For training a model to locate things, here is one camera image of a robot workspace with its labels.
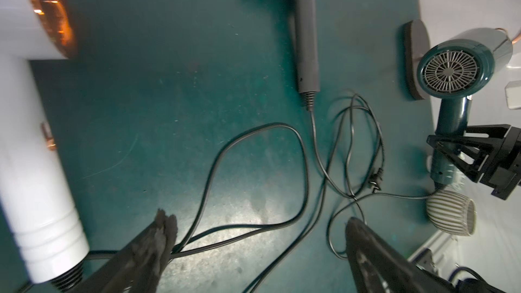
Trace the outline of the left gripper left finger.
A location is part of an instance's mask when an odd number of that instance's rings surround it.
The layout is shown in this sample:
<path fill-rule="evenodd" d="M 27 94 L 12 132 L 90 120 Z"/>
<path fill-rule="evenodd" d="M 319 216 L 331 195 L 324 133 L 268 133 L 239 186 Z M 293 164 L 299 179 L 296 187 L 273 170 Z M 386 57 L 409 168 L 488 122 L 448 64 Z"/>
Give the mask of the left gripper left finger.
<path fill-rule="evenodd" d="M 178 235 L 175 215 L 154 221 L 74 292 L 156 292 Z"/>

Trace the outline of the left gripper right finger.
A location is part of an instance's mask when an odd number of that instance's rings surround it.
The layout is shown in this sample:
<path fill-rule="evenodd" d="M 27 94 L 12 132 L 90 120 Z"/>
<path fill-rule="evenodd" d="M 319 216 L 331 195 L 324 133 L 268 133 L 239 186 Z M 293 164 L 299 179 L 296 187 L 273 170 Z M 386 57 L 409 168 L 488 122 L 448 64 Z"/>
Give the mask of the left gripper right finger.
<path fill-rule="evenodd" d="M 455 292 L 445 279 L 410 263 L 358 218 L 345 228 L 346 251 L 358 292 Z"/>

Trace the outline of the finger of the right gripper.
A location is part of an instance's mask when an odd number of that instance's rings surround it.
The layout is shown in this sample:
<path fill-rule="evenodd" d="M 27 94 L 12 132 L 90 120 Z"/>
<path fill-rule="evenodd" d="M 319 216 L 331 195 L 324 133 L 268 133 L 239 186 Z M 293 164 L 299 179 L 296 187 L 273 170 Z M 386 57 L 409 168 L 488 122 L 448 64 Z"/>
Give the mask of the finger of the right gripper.
<path fill-rule="evenodd" d="M 482 167 L 488 159 L 488 153 L 476 147 L 465 145 L 437 144 L 437 151 L 450 161 L 459 171 L 461 171 L 473 183 L 479 183 L 484 172 Z"/>
<path fill-rule="evenodd" d="M 437 144 L 458 144 L 465 146 L 500 146 L 511 126 L 507 124 L 468 126 L 464 130 L 437 132 L 427 137 L 431 147 Z"/>

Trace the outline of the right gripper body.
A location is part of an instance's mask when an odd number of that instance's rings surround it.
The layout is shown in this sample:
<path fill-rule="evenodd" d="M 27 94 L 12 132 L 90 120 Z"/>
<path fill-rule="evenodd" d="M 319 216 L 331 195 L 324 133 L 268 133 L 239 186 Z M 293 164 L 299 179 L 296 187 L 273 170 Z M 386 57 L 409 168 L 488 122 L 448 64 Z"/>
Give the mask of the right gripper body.
<path fill-rule="evenodd" d="M 512 127 L 499 152 L 480 181 L 493 189 L 492 195 L 507 200 L 520 184 L 520 129 Z"/>

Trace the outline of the green hair dryer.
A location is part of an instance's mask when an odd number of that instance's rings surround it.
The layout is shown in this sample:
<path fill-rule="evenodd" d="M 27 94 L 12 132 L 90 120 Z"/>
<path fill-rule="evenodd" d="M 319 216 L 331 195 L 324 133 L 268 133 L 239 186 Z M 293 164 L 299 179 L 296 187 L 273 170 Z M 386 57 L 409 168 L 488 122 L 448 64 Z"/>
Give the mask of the green hair dryer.
<path fill-rule="evenodd" d="M 514 42 L 498 28 L 473 28 L 438 44 L 421 59 L 419 84 L 441 100 L 437 132 L 468 127 L 472 96 L 510 62 Z M 432 146 L 430 176 L 438 191 L 453 184 L 457 168 Z"/>

